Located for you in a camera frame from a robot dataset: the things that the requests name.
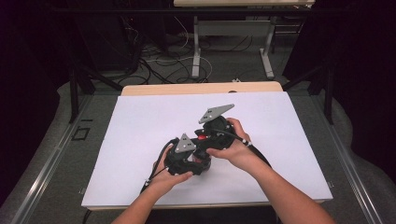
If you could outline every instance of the desk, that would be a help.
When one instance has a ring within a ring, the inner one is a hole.
[[[315,0],[175,0],[175,7],[274,7],[313,5]],[[260,49],[262,64],[268,79],[274,79],[268,52],[276,26],[276,17],[269,21],[198,21],[194,17],[194,59],[192,77],[199,76],[201,49],[200,35],[256,35],[266,36],[264,48]]]
[[[235,108],[224,116],[241,120],[253,144],[277,172],[316,201],[332,199],[290,98],[277,82],[213,83],[126,87],[82,206],[91,210],[127,207],[138,196],[163,145],[183,133],[193,137],[193,131],[202,128],[198,119],[209,107],[227,104]],[[175,186],[154,207],[263,204],[268,199],[251,176],[226,160],[215,159],[208,172]]]

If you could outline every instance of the person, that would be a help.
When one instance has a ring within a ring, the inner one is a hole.
[[[235,129],[235,133],[250,141],[239,120],[227,119]],[[228,160],[232,165],[242,169],[255,178],[267,196],[277,215],[284,224],[293,223],[335,223],[332,217],[315,201],[295,188],[269,165],[251,152],[242,142],[234,140],[225,150],[209,148],[206,152],[216,158]],[[157,172],[164,168],[162,157]],[[160,172],[156,175],[145,191],[143,191],[132,204],[123,211],[113,222],[145,223],[152,206],[173,186],[192,177],[192,172],[182,175],[170,175]]]

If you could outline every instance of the wrist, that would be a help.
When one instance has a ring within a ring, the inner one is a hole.
[[[262,176],[263,172],[267,172],[271,169],[272,168],[267,163],[255,156],[254,159],[252,158],[250,162],[246,164],[244,170],[257,179],[259,176]]]
[[[155,204],[162,197],[161,191],[156,190],[154,186],[148,186],[140,195],[152,204]]]

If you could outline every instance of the white board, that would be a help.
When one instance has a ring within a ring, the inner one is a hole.
[[[312,199],[332,194],[285,92],[120,96],[101,146],[82,206],[91,210],[128,206],[149,177],[152,164],[171,139],[202,128],[210,107],[234,104],[223,114],[239,119],[253,145],[272,167]],[[229,162],[213,159],[207,172],[175,186],[163,206],[268,203],[257,182]]]

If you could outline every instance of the robotic hand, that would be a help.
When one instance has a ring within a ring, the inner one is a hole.
[[[203,129],[195,131],[196,138],[190,139],[183,133],[180,139],[175,138],[163,147],[159,159],[162,157],[164,150],[170,144],[173,144],[164,160],[164,165],[168,168],[168,172],[171,175],[184,174],[188,171],[192,171],[194,175],[200,175],[202,171],[208,170],[211,164],[210,155],[206,153],[206,150],[210,147],[227,148],[233,143],[234,139],[242,141],[258,157],[269,164],[257,148],[236,135],[233,126],[221,115],[233,107],[234,105],[223,105],[207,109],[206,113],[198,121],[204,125]],[[142,191],[149,185],[155,175],[151,173]]]

